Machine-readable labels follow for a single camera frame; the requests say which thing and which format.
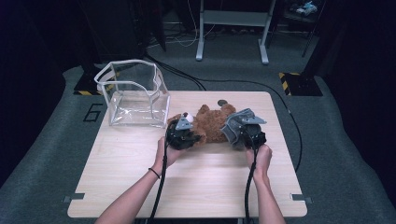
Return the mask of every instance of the transparent plastic container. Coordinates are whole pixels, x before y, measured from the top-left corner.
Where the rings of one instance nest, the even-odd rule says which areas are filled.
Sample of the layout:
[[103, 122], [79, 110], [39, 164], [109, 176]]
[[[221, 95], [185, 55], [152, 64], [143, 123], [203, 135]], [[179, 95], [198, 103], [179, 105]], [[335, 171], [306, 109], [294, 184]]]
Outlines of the transparent plastic container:
[[111, 62], [94, 80], [105, 96], [109, 125], [166, 126], [170, 94], [155, 63]]

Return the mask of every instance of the bracelet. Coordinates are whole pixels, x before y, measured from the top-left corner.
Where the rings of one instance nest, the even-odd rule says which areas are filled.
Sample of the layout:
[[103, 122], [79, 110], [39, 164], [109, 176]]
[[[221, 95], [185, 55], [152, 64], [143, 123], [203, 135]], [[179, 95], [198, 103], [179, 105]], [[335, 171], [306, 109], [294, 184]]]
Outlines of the bracelet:
[[152, 171], [156, 176], [158, 176], [159, 179], [161, 179], [160, 176], [157, 174], [157, 172], [155, 172], [155, 171], [154, 171], [153, 169], [151, 169], [151, 168], [148, 168], [148, 169], [149, 169], [150, 171]]

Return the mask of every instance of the table top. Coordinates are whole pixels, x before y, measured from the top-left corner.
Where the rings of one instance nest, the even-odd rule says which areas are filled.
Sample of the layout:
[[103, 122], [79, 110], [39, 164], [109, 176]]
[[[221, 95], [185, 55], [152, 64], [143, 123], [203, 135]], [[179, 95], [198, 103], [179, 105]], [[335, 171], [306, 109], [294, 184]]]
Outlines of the table top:
[[[226, 100], [236, 111], [250, 108], [265, 119], [262, 131], [273, 150], [268, 171], [271, 187], [284, 217], [303, 217], [304, 202], [290, 194], [301, 194], [284, 135], [273, 101], [264, 91], [170, 91], [169, 117], [189, 112], [196, 114], [202, 105], [219, 109], [218, 100]], [[76, 193], [82, 200], [72, 200], [70, 217], [99, 217], [102, 212], [135, 183], [152, 165], [157, 140], [165, 129], [148, 126], [109, 126], [108, 112], [92, 146]], [[166, 171], [163, 192], [156, 217], [244, 217], [248, 164], [243, 150], [231, 144], [210, 143], [190, 148]], [[149, 217], [160, 181], [152, 188], [137, 217]], [[257, 190], [252, 184], [249, 213], [258, 216]]]

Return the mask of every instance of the brown plush toy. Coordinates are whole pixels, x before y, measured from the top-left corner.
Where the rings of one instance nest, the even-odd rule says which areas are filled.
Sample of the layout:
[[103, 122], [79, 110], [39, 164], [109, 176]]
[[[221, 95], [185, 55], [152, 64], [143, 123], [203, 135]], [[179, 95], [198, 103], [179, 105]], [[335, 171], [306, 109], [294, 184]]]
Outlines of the brown plush toy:
[[[222, 105], [220, 110], [211, 110], [209, 106], [202, 105], [195, 117], [189, 115], [190, 118], [193, 118], [193, 121], [190, 120], [191, 131], [195, 135], [201, 135], [200, 141], [194, 145], [202, 146], [206, 143], [227, 142], [226, 136], [220, 129], [224, 126], [227, 117], [235, 112], [235, 107], [230, 104]], [[180, 117], [181, 114], [173, 116], [168, 119], [168, 124], [174, 119], [180, 119]]]

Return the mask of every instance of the gray floor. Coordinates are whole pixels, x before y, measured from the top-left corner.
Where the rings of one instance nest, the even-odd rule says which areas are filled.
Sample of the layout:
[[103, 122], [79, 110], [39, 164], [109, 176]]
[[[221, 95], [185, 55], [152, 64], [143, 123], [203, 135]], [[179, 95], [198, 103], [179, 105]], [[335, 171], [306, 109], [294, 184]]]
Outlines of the gray floor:
[[[270, 63], [260, 61], [259, 35], [217, 35], [205, 43], [204, 59], [195, 61], [197, 42], [148, 48], [157, 60], [204, 79], [243, 79], [260, 82], [277, 91], [296, 119], [303, 139], [303, 158], [297, 172], [302, 191], [314, 203], [305, 217], [288, 223], [396, 223], [396, 212], [375, 172], [361, 159], [343, 129], [336, 102], [321, 77], [316, 81], [322, 97], [286, 96], [279, 72], [302, 72], [305, 39], [297, 34], [276, 34], [268, 49]], [[163, 68], [169, 90], [197, 91], [197, 86]], [[0, 223], [93, 223], [94, 219], [68, 217], [68, 203], [89, 156], [106, 110], [102, 96], [78, 96], [73, 89], [80, 67], [64, 73], [66, 89], [42, 133], [0, 190]], [[208, 91], [268, 91], [286, 138], [293, 163], [300, 152], [297, 129], [279, 95], [262, 85], [238, 82], [202, 82]], [[103, 104], [96, 122], [84, 122], [92, 104]], [[175, 223], [219, 223], [235, 220], [166, 220]]]

